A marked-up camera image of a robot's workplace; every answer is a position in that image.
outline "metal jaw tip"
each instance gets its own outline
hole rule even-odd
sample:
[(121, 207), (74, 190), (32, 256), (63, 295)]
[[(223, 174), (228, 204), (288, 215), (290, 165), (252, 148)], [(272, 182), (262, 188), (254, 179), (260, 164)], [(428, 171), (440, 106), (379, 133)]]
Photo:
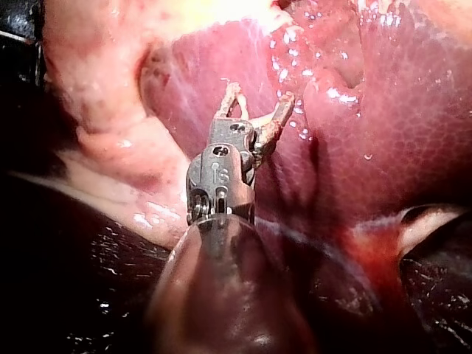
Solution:
[[(213, 117), (208, 145), (187, 171), (189, 224), (215, 213), (232, 213), (254, 222), (254, 171), (274, 152), (294, 101), (288, 92), (272, 113), (249, 119), (240, 85), (226, 87)], [(240, 106), (240, 118), (231, 117), (236, 105)]]

